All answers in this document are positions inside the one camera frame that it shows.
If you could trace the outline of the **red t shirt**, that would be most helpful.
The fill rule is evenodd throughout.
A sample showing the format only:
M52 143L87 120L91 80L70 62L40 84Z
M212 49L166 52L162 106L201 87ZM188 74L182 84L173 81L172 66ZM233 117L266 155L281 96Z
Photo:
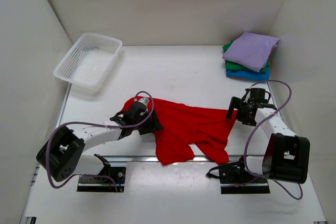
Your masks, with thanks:
M154 99L154 110L164 130L154 132L155 153L162 165L192 160L195 144L216 164L229 162L225 148L235 119L227 119L228 110L200 108Z

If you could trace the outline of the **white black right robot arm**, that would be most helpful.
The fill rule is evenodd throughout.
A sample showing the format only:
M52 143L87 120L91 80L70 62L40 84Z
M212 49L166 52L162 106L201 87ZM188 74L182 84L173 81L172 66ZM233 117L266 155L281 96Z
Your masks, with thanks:
M229 165L230 174L303 184L308 176L310 142L293 132L265 97L263 88L246 89L242 98L232 97L226 117L254 130L262 129L269 142L264 156L244 155Z

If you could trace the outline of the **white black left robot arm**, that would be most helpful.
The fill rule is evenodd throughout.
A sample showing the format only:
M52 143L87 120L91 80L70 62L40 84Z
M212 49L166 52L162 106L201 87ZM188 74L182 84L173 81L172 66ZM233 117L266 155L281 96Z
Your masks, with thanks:
M72 123L57 128L37 153L36 159L56 182L63 182L73 175L93 177L99 182L112 180L111 165L99 154L86 155L85 151L119 141L137 131L141 135L163 131L153 100L148 97L133 99L129 108L121 110L103 124Z

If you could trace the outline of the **blue folded t shirt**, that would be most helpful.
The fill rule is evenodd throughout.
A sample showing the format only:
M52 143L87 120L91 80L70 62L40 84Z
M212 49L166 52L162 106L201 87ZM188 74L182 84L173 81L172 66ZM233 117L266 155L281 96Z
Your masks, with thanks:
M250 72L246 70L227 70L226 76L230 78L238 78L250 81L265 81L269 79L270 76L270 68L266 68L265 73L261 72Z

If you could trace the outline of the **green folded t shirt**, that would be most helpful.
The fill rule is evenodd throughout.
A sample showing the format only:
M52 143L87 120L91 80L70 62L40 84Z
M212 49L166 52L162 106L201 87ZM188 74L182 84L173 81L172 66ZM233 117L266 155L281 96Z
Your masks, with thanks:
M234 41L231 40L229 43L225 44L222 47L224 53L229 49L229 47L232 45L233 42ZM231 61L228 61L228 60L225 60L225 65L226 65L226 70L231 70L231 71L245 70L245 71L249 71L249 72L255 72L252 69L249 69L249 68L247 68L247 67L245 67L243 65L240 65L238 63L231 62ZM269 67L270 67L270 61L267 60L266 65L263 68L261 68L261 70L259 71L259 73L266 73L266 70Z

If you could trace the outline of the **lilac folded t shirt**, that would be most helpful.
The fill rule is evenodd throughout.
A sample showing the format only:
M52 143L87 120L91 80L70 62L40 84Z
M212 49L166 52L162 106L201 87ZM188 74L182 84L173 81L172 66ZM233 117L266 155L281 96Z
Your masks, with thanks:
M238 37L224 52L224 60L240 64L254 72L266 66L269 56L278 46L280 38L248 31Z

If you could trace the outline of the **white plastic basket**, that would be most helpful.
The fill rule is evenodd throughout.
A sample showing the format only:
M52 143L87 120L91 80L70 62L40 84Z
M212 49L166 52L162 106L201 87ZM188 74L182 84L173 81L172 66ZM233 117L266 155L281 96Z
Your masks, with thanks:
M92 92L98 91L119 58L122 41L84 33L54 69L56 78Z

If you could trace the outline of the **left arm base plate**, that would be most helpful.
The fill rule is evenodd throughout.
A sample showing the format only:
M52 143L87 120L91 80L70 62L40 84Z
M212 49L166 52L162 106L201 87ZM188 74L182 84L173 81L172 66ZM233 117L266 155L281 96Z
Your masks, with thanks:
M105 172L97 176L81 175L77 183L77 192L123 193L126 171L126 163L111 163Z

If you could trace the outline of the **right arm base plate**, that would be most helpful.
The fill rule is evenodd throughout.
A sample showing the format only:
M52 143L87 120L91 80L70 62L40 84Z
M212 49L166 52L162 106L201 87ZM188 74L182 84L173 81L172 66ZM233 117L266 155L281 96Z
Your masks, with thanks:
M222 195L269 194L266 179L252 176L245 171L242 161L221 165L219 168Z

